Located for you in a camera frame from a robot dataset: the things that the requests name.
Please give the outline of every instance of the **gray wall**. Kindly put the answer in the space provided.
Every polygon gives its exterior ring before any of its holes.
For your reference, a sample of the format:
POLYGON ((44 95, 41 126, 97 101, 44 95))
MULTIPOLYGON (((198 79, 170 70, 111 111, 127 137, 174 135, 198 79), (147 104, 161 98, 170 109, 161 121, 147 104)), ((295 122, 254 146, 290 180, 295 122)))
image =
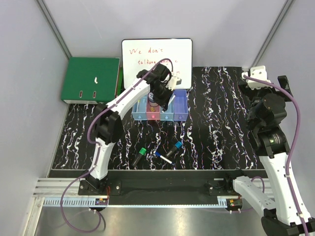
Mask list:
POLYGON ((73 56, 121 57, 126 38, 190 37, 194 66, 249 67, 285 0, 45 0, 73 56))
POLYGON ((0 229, 15 236, 52 160, 67 60, 34 0, 1 0, 0 32, 0 229))
MULTIPOLYGON (((301 114, 301 131, 292 165, 303 200, 315 216, 315 1, 297 0, 284 19, 259 65, 266 65, 269 80, 287 75, 301 114)), ((288 117, 282 128, 292 142, 296 112, 287 104, 288 117)))

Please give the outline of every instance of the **green marker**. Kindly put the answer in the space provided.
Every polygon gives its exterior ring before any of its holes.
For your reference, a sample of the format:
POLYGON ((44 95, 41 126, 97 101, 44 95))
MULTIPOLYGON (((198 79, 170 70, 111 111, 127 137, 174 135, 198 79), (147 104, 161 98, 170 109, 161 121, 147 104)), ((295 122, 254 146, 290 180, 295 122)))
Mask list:
POLYGON ((131 164, 133 167, 135 167, 138 162, 140 161, 140 159, 146 154, 147 150, 145 148, 141 148, 141 150, 139 151, 139 153, 136 155, 135 160, 133 161, 133 163, 131 164))

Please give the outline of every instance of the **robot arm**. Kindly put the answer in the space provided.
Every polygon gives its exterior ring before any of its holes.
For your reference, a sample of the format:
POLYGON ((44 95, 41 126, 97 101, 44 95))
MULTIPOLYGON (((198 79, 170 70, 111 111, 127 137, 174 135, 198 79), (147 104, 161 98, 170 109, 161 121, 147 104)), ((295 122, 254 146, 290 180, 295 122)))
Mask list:
MULTIPOLYGON (((254 71, 260 77, 256 77, 257 79, 268 81, 264 67, 253 68, 251 74, 254 71)), ((291 94, 286 76, 280 76, 278 80, 281 87, 291 94)), ((315 219, 311 218, 302 201, 291 163, 289 164, 289 176, 302 212, 300 215, 285 172, 290 149, 279 124, 286 117, 285 101, 291 100, 282 92, 255 81, 248 83, 243 81, 239 87, 251 101, 247 120, 250 142, 266 170, 275 200, 268 198, 246 176, 239 176, 233 180, 234 190, 242 195, 259 214, 268 236, 303 234, 301 219, 306 222, 308 231, 314 232, 315 219)))
POLYGON ((100 114, 112 107, 95 124, 95 141, 100 143, 101 147, 96 144, 89 169, 90 174, 86 176, 86 181, 97 192, 103 192, 106 187, 110 154, 115 143, 124 133, 122 119, 126 113, 149 92, 153 93, 154 101, 166 111, 175 86, 181 82, 177 77, 173 77, 170 70, 162 64, 158 64, 145 79, 141 80, 147 72, 147 70, 140 71, 137 79, 120 96, 106 105, 100 104, 95 108, 96 113, 100 114))

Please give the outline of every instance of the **marble tabletop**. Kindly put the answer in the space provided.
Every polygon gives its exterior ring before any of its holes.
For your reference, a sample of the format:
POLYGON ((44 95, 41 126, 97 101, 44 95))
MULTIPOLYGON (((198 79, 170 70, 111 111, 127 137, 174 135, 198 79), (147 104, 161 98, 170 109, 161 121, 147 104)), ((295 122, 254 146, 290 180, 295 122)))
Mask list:
MULTIPOLYGON (((248 139, 248 101, 237 87, 242 69, 194 67, 192 72, 187 121, 134 121, 130 110, 123 119, 125 133, 113 148, 109 169, 263 169, 248 139), (153 155, 154 151, 166 154, 177 141, 183 147, 170 157, 174 166, 153 155), (131 163, 141 148, 147 154, 134 168, 131 163)), ((90 167, 95 145, 87 142, 87 130, 94 111, 94 105, 69 106, 52 170, 90 167)))

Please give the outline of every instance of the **green box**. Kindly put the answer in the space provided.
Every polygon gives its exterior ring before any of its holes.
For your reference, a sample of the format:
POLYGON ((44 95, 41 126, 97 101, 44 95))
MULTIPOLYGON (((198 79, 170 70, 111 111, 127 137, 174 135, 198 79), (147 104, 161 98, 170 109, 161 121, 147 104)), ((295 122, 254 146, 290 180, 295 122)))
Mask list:
POLYGON ((66 103, 97 104, 115 99, 119 58, 70 58, 61 99, 66 103))

